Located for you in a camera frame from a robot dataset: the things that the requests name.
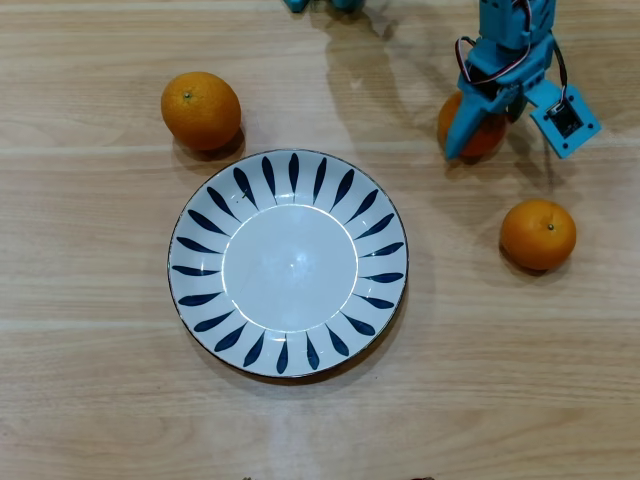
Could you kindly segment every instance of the wire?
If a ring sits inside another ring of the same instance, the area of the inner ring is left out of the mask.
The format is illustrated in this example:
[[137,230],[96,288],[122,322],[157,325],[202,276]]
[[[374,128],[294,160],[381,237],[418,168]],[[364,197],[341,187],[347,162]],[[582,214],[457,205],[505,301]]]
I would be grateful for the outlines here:
[[[516,4],[521,4],[524,7],[525,32],[530,34],[531,26],[533,23],[533,13],[531,11],[531,3],[529,0],[514,0],[513,5],[516,5]],[[462,75],[464,76],[465,80],[471,85],[482,85],[482,84],[490,83],[497,80],[498,78],[506,75],[509,72],[512,72],[517,67],[519,67],[522,64],[522,62],[524,62],[527,59],[527,57],[529,56],[529,53],[531,53],[531,37],[529,37],[529,43],[527,44],[526,49],[524,50],[522,55],[520,55],[516,60],[514,60],[512,63],[510,63],[506,67],[498,70],[496,73],[494,73],[493,75],[483,80],[473,81],[471,80],[471,74],[469,73],[469,69],[467,68],[467,64],[465,63],[464,55],[462,54],[462,42],[466,42],[470,44],[472,47],[475,47],[476,42],[471,40],[469,37],[459,38],[458,41],[456,42],[456,59],[458,61],[458,66],[460,67],[460,71],[462,72]]]
[[553,51],[556,54],[556,59],[558,60],[558,66],[560,67],[560,81],[562,82],[562,97],[560,99],[560,103],[563,103],[565,98],[567,97],[567,87],[569,85],[569,74],[567,73],[567,65],[564,63],[564,57],[562,56],[562,50],[560,50],[560,45],[556,41],[555,37],[553,37]]

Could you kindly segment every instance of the table surface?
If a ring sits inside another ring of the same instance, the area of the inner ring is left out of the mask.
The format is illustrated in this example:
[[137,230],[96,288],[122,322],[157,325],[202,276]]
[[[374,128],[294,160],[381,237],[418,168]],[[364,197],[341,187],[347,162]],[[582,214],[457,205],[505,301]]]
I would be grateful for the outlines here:
[[[436,116],[477,3],[371,0],[354,18],[280,0],[2,0],[0,477],[637,479],[640,3],[558,7],[601,135],[560,161],[526,119],[492,158],[448,167]],[[243,136],[213,155],[173,143],[160,115],[165,84],[193,70],[243,105]],[[166,276],[195,189],[284,147],[375,177],[411,246],[382,341],[301,383],[204,351]],[[543,276],[497,248],[532,197],[579,227]]]

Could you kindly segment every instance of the white plate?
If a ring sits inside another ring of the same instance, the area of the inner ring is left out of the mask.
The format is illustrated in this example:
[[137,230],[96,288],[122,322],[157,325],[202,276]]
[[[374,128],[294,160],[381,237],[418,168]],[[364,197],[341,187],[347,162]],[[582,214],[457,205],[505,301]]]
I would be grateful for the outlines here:
[[398,212],[357,168],[277,150],[245,158],[189,200],[169,248],[180,318],[211,353],[270,377],[334,367],[380,335],[404,293]]

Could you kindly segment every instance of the black wire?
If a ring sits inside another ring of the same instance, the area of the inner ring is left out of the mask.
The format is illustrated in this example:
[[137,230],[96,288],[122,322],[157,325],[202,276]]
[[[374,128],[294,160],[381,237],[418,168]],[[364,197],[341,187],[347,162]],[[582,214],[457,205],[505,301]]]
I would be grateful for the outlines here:
[[562,50],[560,50],[560,45],[558,45],[558,42],[556,41],[555,37],[553,38],[553,51],[556,54],[556,58],[558,60],[558,66],[560,67],[560,81],[562,82],[562,100],[561,101],[564,101],[565,96],[567,94],[567,86],[569,85],[569,74],[567,72],[567,65],[564,63]]

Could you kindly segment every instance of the blue robotic arm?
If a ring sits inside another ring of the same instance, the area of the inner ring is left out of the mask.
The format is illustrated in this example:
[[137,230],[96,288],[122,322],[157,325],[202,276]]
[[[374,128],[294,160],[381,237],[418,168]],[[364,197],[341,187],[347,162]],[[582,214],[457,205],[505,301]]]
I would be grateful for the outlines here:
[[[460,155],[482,120],[507,113],[516,121],[528,103],[534,121],[560,158],[566,158],[601,127],[577,89],[567,84],[564,60],[551,29],[556,0],[480,0],[480,38],[463,37],[456,44],[463,93],[449,130],[445,153]],[[461,44],[472,45],[462,58]],[[562,88],[545,79],[554,53]]]

